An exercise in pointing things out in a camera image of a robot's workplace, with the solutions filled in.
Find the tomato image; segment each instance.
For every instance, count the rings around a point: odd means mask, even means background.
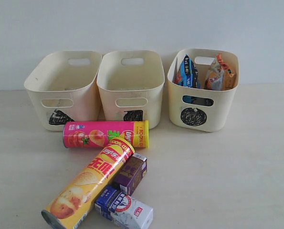
[[[84,147],[89,144],[90,138],[82,131],[76,131],[69,135],[69,144],[74,147]]]

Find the blue snack bag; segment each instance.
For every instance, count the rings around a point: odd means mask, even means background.
[[[174,77],[173,83],[191,88],[201,88],[201,84],[198,81],[198,70],[194,62],[185,55],[177,74]],[[185,103],[192,104],[196,100],[196,97],[185,95],[183,101]]]

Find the purple box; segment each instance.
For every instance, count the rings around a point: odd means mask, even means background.
[[[113,180],[113,187],[131,196],[147,172],[147,158],[134,153]]]

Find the potato chip can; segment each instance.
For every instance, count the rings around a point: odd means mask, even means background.
[[[107,184],[135,152],[126,140],[115,137],[55,198],[41,214],[53,229],[76,229],[93,208]]]
[[[148,120],[67,122],[63,129],[66,148],[105,147],[114,137],[125,139],[133,147],[148,148]]]

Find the bin handle hole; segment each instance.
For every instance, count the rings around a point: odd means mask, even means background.
[[[213,60],[213,57],[196,56],[194,62],[196,64],[211,65]]]
[[[69,65],[74,65],[74,66],[81,66],[81,65],[90,65],[91,62],[88,58],[80,58],[80,59],[69,59],[68,60]]]
[[[116,99],[115,104],[118,107],[143,107],[148,103],[146,98],[123,98]]]
[[[121,60],[122,65],[143,65],[144,59],[143,58],[124,58]]]
[[[191,95],[184,95],[182,101],[186,104],[195,104],[200,106],[213,106],[214,101],[209,98],[195,97]]]
[[[72,99],[42,99],[41,104],[46,108],[69,108],[74,102]]]

